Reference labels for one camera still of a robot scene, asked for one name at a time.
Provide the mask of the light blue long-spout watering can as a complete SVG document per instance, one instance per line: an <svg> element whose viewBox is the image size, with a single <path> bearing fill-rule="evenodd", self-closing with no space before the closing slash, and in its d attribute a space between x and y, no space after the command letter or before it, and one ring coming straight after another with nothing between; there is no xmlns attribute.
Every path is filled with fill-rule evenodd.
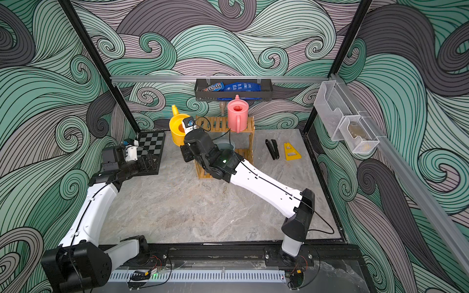
<svg viewBox="0 0 469 293"><path fill-rule="evenodd" d="M227 102L220 102L221 116L225 116L225 110ZM220 150L235 150L236 144L231 136L231 130L229 129L226 133L222 134L219 138L214 140L215 144Z"/></svg>

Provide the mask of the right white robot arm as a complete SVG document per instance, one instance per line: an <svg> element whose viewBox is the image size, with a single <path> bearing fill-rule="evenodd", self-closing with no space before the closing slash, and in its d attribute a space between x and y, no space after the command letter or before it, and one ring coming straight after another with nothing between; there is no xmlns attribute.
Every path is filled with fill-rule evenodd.
<svg viewBox="0 0 469 293"><path fill-rule="evenodd" d="M285 216L283 255L299 256L315 212L312 190L300 191L276 181L235 151L219 149L210 135L200 128L185 131L181 153L186 162L196 161L214 179L244 188L280 211Z"/></svg>

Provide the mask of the yellow plastic watering can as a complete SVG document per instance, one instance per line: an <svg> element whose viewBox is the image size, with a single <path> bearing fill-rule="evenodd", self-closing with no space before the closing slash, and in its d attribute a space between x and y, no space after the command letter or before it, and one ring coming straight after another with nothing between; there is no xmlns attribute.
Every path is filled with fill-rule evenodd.
<svg viewBox="0 0 469 293"><path fill-rule="evenodd" d="M183 120L189 118L187 114L179 113L176 105L172 105L173 117L170 119L169 127L172 134L173 143L180 147L184 145L185 130Z"/></svg>

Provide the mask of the pink plastic watering can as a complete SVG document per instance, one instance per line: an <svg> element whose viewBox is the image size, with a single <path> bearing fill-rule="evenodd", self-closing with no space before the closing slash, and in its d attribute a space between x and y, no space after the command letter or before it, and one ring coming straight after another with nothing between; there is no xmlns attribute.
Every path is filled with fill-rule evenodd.
<svg viewBox="0 0 469 293"><path fill-rule="evenodd" d="M239 95L230 101L228 109L228 127L236 133L240 133L247 128L249 105L242 100Z"/></svg>

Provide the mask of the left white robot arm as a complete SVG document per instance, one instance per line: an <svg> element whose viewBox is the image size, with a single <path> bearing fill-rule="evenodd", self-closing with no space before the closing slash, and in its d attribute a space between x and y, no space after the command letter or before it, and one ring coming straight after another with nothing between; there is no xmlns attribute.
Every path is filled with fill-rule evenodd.
<svg viewBox="0 0 469 293"><path fill-rule="evenodd" d="M41 266L54 293L78 293L104 286L111 273L129 260L145 262L149 245L143 235L99 248L100 233L112 202L124 181L157 168L150 153L140 155L136 144L107 147L101 170L91 177L84 203L58 246L47 250Z"/></svg>

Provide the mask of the wooden slatted shelf rack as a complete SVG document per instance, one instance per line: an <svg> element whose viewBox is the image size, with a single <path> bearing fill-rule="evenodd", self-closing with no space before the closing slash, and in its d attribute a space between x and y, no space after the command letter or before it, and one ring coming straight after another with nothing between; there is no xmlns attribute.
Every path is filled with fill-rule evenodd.
<svg viewBox="0 0 469 293"><path fill-rule="evenodd" d="M209 133L221 133L225 134L228 131L228 117L195 117L197 126L203 128ZM241 132L241 134L249 134L249 147L248 148L237 148L235 152L243 156L250 163L253 163L253 146L254 146L254 134L255 134L255 121L253 117L248 117L247 128ZM204 171L202 166L198 162L194 162L197 176L199 179L210 179L212 176Z"/></svg>

